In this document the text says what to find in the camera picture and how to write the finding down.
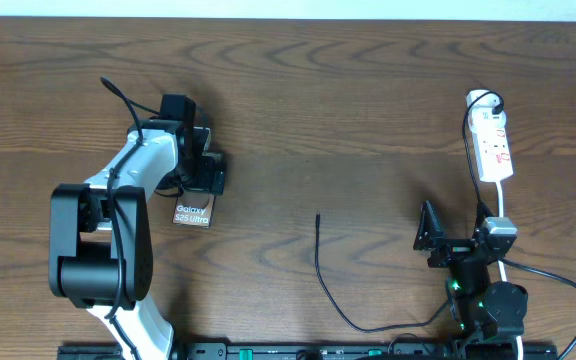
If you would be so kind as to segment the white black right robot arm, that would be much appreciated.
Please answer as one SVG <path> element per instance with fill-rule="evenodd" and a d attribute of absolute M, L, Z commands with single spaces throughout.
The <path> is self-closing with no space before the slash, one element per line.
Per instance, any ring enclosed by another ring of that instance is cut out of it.
<path fill-rule="evenodd" d="M 476 227 L 469 238 L 449 238 L 428 201 L 421 207 L 420 223 L 413 244 L 429 253 L 430 268 L 446 268 L 448 300 L 463 326 L 463 337 L 454 341 L 462 358 L 505 347 L 516 351 L 516 338 L 524 334 L 527 290 L 507 281 L 493 282 L 488 266 L 504 259 L 517 238 L 517 227 L 507 217 L 477 206 Z"/>

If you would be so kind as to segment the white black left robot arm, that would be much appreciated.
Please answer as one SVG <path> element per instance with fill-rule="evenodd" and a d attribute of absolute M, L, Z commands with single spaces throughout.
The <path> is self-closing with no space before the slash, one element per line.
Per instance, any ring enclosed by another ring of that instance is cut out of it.
<path fill-rule="evenodd" d="M 61 184 L 50 199 L 49 287 L 99 319 L 117 342 L 75 358 L 184 359 L 186 346 L 158 310 L 150 287 L 154 254 L 147 203 L 176 199 L 176 225 L 208 228 L 225 183 L 225 162 L 210 150 L 212 132 L 190 120 L 151 119 L 97 174 Z"/>

